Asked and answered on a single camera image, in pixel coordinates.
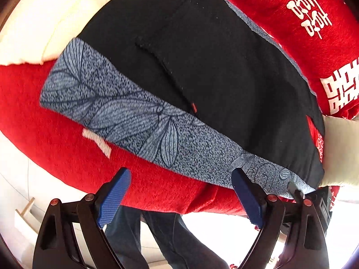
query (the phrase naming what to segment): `clamp jaw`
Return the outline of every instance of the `clamp jaw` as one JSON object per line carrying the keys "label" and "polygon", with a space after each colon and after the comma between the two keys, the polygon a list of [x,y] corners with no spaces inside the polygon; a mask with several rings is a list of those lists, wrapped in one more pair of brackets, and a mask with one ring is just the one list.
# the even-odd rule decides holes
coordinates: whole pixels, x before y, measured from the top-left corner
{"label": "clamp jaw", "polygon": [[[261,229],[239,269],[266,268],[283,224],[288,227],[288,233],[277,268],[329,268],[324,231],[318,209],[312,201],[317,193],[308,194],[303,199],[303,193],[290,183],[288,190],[296,203],[282,202],[276,195],[266,195],[240,168],[232,172],[232,185],[249,220]],[[330,218],[325,219],[327,228]]]}
{"label": "clamp jaw", "polygon": [[121,168],[111,182],[103,184],[96,194],[87,194],[80,201],[69,203],[53,199],[41,224],[33,269],[88,268],[76,241],[73,222],[80,223],[98,269],[124,269],[102,228],[114,218],[130,182],[130,170]]}

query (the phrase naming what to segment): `white chinese character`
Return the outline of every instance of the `white chinese character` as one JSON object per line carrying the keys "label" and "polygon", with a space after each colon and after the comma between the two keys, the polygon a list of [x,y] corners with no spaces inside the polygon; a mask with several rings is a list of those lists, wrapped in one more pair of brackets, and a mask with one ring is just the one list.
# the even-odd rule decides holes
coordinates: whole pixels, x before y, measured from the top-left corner
{"label": "white chinese character", "polygon": [[320,79],[329,100],[330,114],[337,113],[350,101],[359,98],[359,58]]}
{"label": "white chinese character", "polygon": [[[311,15],[309,15],[309,10],[312,10],[315,6],[318,7],[319,11],[313,10]],[[332,25],[328,18],[328,14],[324,13],[317,0],[291,0],[287,3],[287,8],[292,10],[301,20],[304,19],[304,16],[307,16],[308,19],[303,21],[300,25],[306,29],[311,37],[314,36],[314,33],[316,32],[319,38],[322,39],[319,31],[324,25]]]}

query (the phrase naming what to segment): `blue clamp pad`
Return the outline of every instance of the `blue clamp pad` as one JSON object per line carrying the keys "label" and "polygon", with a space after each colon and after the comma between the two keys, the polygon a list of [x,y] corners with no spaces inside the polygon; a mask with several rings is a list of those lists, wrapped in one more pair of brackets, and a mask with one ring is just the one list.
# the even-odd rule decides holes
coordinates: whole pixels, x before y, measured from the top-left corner
{"label": "blue clamp pad", "polygon": [[105,224],[112,222],[114,215],[116,214],[118,207],[120,206],[121,201],[130,186],[130,170],[122,168],[118,173],[121,172],[122,175],[118,177],[118,179],[115,179],[113,187],[110,189],[110,192],[107,194],[107,196],[105,196],[105,199],[99,207],[97,224],[100,228],[103,228]]}
{"label": "blue clamp pad", "polygon": [[262,228],[267,207],[266,193],[258,184],[252,183],[241,168],[232,172],[232,186],[252,224]]}

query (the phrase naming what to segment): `white cushion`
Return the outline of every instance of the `white cushion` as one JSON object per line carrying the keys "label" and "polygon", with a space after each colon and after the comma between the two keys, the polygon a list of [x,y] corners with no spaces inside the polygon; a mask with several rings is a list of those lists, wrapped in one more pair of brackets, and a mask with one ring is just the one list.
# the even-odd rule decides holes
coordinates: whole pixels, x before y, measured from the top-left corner
{"label": "white cushion", "polygon": [[359,186],[359,122],[323,116],[325,124],[320,186]]}
{"label": "white cushion", "polygon": [[0,32],[0,65],[56,59],[109,0],[21,0]]}

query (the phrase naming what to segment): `jeans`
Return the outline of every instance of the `jeans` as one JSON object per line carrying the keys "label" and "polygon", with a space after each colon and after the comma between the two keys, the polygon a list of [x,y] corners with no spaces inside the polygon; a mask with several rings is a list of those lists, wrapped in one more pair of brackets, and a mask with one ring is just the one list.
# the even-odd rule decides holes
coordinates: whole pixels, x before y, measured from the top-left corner
{"label": "jeans", "polygon": [[148,269],[141,254],[140,217],[144,217],[163,256],[173,269],[228,269],[228,264],[202,244],[178,213],[120,206],[105,235],[126,269]]}

